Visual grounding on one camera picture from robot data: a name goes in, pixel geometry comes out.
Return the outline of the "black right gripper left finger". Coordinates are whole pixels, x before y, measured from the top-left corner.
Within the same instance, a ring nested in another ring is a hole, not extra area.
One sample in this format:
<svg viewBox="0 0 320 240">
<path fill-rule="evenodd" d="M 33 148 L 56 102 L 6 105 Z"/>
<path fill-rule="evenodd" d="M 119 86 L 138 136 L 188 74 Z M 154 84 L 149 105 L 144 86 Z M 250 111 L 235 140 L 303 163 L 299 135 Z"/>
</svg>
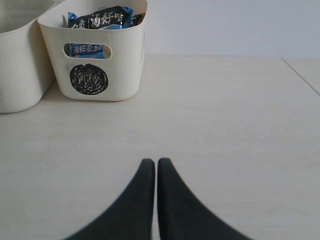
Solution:
<svg viewBox="0 0 320 240">
<path fill-rule="evenodd" d="M 151 240 L 155 163 L 145 158 L 119 197 L 68 240 Z"/>
</svg>

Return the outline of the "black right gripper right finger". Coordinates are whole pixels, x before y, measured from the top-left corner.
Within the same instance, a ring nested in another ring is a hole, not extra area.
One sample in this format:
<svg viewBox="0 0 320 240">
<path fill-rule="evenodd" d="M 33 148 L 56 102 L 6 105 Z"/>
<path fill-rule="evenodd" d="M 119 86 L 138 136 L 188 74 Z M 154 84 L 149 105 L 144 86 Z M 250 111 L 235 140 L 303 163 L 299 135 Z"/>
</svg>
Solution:
<svg viewBox="0 0 320 240">
<path fill-rule="evenodd" d="M 157 215 L 162 240 L 249 240 L 213 212 L 188 188 L 170 158 L 157 167 Z"/>
</svg>

